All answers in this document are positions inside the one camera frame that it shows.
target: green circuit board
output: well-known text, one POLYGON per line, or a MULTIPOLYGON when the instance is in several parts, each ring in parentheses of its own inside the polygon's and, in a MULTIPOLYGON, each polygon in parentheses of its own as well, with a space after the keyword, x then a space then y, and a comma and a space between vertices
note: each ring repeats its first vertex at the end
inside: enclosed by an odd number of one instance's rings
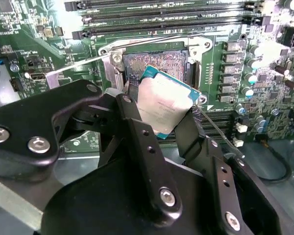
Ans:
MULTIPOLYGON (((285 78, 277 80, 278 74, 273 68, 290 66, 290 79, 294 80, 294 48, 285 45, 285 30, 294 27, 294 11, 284 7, 276 10, 279 3, 275 1, 272 6, 275 10, 270 14, 264 1, 257 11, 248 10, 246 0, 186 0, 161 4, 137 1, 112 5, 109 1, 79 2, 77 5, 62 0, 0 0, 0 58, 4 59, 11 85, 20 98, 78 79, 90 80, 103 90, 122 89, 123 84, 120 87, 115 80, 137 79, 148 63, 163 67, 165 72, 192 83, 206 95, 207 102, 202 108, 223 131, 231 129, 229 112, 242 104, 250 122, 245 141, 252 141, 258 133, 254 126, 259 115, 266 120, 263 132, 271 139, 292 135, 288 115, 294 107, 294 91, 285 86, 285 78), (264 12, 270 15, 269 22, 257 24, 264 12), (114 65, 119 71, 113 72, 113 79, 101 60, 62 72, 56 81, 45 77, 50 71, 98 56, 103 48, 122 40, 131 43, 176 35, 183 39, 125 47, 121 69, 114 65), (202 57, 192 62, 192 48, 185 41, 190 35, 209 40, 210 47, 203 53, 202 48, 196 51, 202 53, 202 57), (273 43, 273 50, 279 54, 269 56, 267 63, 265 55, 256 58, 262 60, 263 65, 252 69, 248 65, 255 59, 251 46, 268 42, 273 43), (231 43, 235 43, 235 49, 227 49, 231 43), (283 49, 288 49, 288 53, 280 54, 283 49), (245 79, 249 72, 258 77, 256 83, 245 79), (253 90, 254 95, 243 94, 245 87, 253 90), (278 110, 277 116, 272 114, 273 110, 278 110)), ((210 126, 207 132, 218 139, 210 126)), ((87 132, 66 143, 65 150, 98 151, 98 135, 87 132)))

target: mounting hole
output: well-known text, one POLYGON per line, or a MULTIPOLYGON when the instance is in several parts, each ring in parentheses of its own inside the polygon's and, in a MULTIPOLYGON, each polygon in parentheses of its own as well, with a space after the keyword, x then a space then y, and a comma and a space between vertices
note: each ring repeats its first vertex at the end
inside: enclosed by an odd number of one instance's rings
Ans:
POLYGON ((224 173, 227 173, 227 170, 226 170, 224 167, 221 167, 221 170, 222 170, 224 173))
POLYGON ((107 123, 108 123, 108 120, 107 120, 105 117, 103 117, 103 118, 100 120, 100 125, 101 125, 101 126, 105 126, 105 125, 107 125, 107 123))
POLYGON ((55 131, 55 134, 57 135, 59 133, 59 131, 60 131, 60 126, 56 126, 54 128, 54 131, 55 131))
POLYGON ((247 35, 246 34, 241 34, 240 39, 246 39, 247 35))
POLYGON ((105 49, 102 49, 101 51, 100 51, 100 54, 101 55, 105 55, 106 53, 108 53, 105 49))
POLYGON ((143 130, 143 135, 144 135, 144 136, 149 136, 149 131, 145 131, 145 130, 143 130))
POLYGON ((230 184, 229 184, 226 180, 223 180, 223 184, 224 184, 225 186, 227 186, 228 188, 230 187, 230 184))
POLYGON ((147 150, 148 150, 149 153, 155 153, 156 152, 156 150, 154 150, 153 147, 151 147, 151 146, 149 146, 147 148, 147 150))

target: black connector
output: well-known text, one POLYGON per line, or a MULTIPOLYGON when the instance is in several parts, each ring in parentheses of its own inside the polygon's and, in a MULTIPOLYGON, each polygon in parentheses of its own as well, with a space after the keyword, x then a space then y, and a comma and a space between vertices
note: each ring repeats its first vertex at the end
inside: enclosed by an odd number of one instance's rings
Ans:
POLYGON ((294 27, 288 27, 286 29, 282 44, 287 47, 294 48, 294 27))

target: black memory slot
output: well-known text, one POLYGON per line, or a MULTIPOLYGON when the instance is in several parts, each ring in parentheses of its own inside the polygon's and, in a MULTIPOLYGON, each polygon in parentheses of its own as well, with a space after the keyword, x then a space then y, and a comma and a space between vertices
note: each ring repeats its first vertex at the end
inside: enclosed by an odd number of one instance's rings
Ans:
MULTIPOLYGON (((103 7, 121 7, 121 6, 136 6, 136 5, 151 5, 151 4, 170 4, 181 2, 181 0, 84 0, 77 1, 80 10, 99 9, 103 7)), ((183 3, 194 2, 193 0, 184 0, 183 3)))
POLYGON ((191 6, 184 6, 184 7, 175 7, 175 8, 155 8, 155 9, 148 9, 148 10, 139 10, 139 11, 128 11, 128 12, 110 12, 110 13, 96 13, 96 14, 87 14, 83 15, 83 18, 91 18, 91 21, 96 20, 119 20, 122 18, 125 19, 133 19, 136 17, 143 17, 143 16, 154 16, 154 17, 166 17, 166 16, 178 16, 178 14, 200 14, 199 10, 236 10, 236 9, 243 9, 243 3, 222 3, 222 4, 214 4, 214 5, 198 5, 196 7, 191 6))
MULTIPOLYGON (((237 7, 237 8, 231 8, 231 11, 234 10, 241 10, 242 12, 244 11, 244 9, 242 7, 237 7)), ((122 20, 145 20, 146 18, 149 19, 153 19, 153 18, 164 18, 164 17, 204 17, 205 15, 213 15, 213 14, 220 14, 220 13, 224 13, 226 12, 226 10, 224 9, 208 9, 208 10, 201 10, 201 11, 194 11, 194 12, 179 12, 179 13, 168 13, 168 14, 153 14, 153 13, 145 13, 145 14, 141 14, 141 15, 137 15, 137 16, 129 16, 129 17, 124 17, 124 16, 120 16, 118 15, 117 17, 113 17, 113 18, 100 18, 100 17, 92 17, 88 16, 88 17, 84 17, 84 19, 87 19, 87 21, 85 21, 87 24, 89 23, 100 23, 100 22, 115 22, 115 21, 121 21, 120 23, 122 24, 122 20)))
POLYGON ((119 25, 111 27, 98 27, 89 28, 84 31, 73 32, 73 39, 81 40, 85 37, 92 37, 98 34, 118 34, 118 33, 133 33, 157 30, 175 30, 175 29, 195 29, 199 28, 204 30, 203 26, 220 26, 228 24, 242 23, 243 17, 218 17, 218 18, 205 18, 200 20, 187 20, 180 22, 154 22, 139 25, 119 25))

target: black mounting arm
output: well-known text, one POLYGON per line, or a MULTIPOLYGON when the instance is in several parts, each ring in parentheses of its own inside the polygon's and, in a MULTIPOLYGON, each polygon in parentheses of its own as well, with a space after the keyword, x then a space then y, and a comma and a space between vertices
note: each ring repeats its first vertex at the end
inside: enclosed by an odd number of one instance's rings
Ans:
POLYGON ((0 108, 0 177, 44 180, 59 146, 91 130, 100 132, 100 167, 54 195, 42 235, 294 235, 281 206, 242 160, 223 159, 197 114, 191 109, 175 129, 192 171, 165 160, 131 97, 79 80, 0 108))

